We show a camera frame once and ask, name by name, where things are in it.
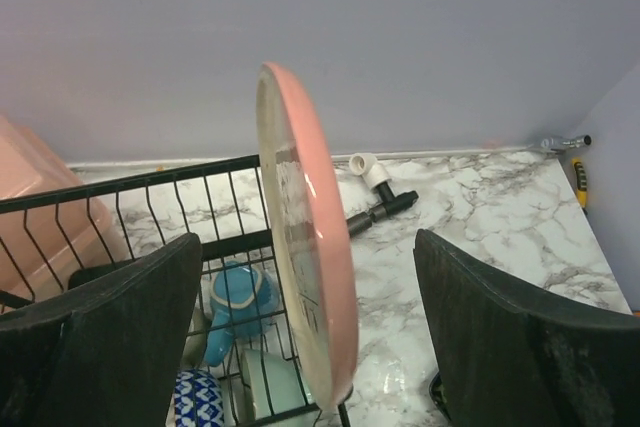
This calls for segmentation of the mint green bowl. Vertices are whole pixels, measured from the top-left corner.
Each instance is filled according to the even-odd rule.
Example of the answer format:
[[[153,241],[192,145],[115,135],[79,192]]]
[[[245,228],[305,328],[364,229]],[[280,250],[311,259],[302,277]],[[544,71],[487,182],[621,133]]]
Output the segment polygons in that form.
[[[314,404],[304,376],[293,360],[246,349],[241,354],[241,372],[249,420]]]

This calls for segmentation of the blue patterned bowl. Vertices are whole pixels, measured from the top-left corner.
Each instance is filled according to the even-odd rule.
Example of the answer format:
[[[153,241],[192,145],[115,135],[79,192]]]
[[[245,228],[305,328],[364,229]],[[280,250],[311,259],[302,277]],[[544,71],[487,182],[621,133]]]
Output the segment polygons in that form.
[[[208,372],[191,369],[178,373],[167,426],[224,426],[224,402],[219,382]]]

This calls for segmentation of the black and white pipe fitting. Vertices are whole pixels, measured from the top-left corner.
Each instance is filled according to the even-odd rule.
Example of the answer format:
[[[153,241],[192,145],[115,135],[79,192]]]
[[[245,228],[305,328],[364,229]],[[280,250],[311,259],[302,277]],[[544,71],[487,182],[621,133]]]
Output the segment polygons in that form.
[[[389,184],[390,174],[372,153],[353,154],[349,159],[349,168],[379,197],[376,205],[347,219],[350,237],[355,237],[374,224],[407,211],[419,198],[415,190],[396,195]]]

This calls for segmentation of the pink plastic storage box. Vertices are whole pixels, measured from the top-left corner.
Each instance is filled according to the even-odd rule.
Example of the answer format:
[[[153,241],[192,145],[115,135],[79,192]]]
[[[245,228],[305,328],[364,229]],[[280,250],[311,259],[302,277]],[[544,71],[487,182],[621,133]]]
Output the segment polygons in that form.
[[[29,128],[1,119],[1,199],[14,200],[83,182]],[[129,257],[123,235],[98,198],[1,215],[1,290],[27,301],[57,296],[82,268]]]

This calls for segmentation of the black floral square plate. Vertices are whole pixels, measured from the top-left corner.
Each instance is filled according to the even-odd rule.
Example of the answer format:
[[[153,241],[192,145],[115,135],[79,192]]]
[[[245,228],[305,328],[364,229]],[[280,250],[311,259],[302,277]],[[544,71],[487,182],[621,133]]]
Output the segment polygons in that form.
[[[448,417],[449,414],[448,414],[448,409],[447,409],[446,396],[445,396],[445,391],[444,391],[444,386],[443,386],[443,383],[442,383],[441,375],[440,375],[439,372],[437,372],[434,375],[433,379],[430,382],[429,395],[430,395],[430,398],[431,398],[432,402],[436,406],[436,408],[445,417]]]

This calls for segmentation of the yellow black tool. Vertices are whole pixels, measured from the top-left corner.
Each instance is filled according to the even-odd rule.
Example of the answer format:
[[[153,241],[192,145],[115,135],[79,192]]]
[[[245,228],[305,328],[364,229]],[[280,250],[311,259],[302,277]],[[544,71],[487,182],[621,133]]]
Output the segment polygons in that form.
[[[583,210],[587,208],[588,202],[588,178],[582,160],[575,157],[571,160],[571,165],[575,174],[575,195]]]

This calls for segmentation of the grey ceramic mug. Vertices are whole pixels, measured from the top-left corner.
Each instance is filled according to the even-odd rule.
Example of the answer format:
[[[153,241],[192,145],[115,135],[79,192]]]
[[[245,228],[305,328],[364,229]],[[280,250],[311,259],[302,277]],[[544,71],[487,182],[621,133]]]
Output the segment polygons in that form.
[[[187,332],[180,362],[181,370],[199,368],[204,359],[211,320],[195,308]]]

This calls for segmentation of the pink and cream plate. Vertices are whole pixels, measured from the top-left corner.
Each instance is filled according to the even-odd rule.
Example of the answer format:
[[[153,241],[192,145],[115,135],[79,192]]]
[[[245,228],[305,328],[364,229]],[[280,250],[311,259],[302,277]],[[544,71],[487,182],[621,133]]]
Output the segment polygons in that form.
[[[259,160],[277,271],[300,366],[320,409],[348,396],[359,323],[351,243],[333,162],[311,97],[296,75],[262,65],[256,92]]]

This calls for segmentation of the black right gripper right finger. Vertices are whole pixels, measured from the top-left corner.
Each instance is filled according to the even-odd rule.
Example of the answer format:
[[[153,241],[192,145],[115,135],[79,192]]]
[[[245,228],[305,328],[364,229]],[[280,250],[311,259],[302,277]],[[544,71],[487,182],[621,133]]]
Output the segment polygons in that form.
[[[546,291],[428,230],[413,253],[453,425],[638,425],[638,317]]]

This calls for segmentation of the blue floral mug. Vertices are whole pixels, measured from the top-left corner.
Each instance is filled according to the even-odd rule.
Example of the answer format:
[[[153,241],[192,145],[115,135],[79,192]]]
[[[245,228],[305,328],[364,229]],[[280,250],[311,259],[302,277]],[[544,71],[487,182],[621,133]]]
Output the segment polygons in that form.
[[[253,339],[270,326],[279,309],[278,285],[261,267],[228,261],[216,272],[209,288],[213,314],[204,360],[217,367],[235,341]]]

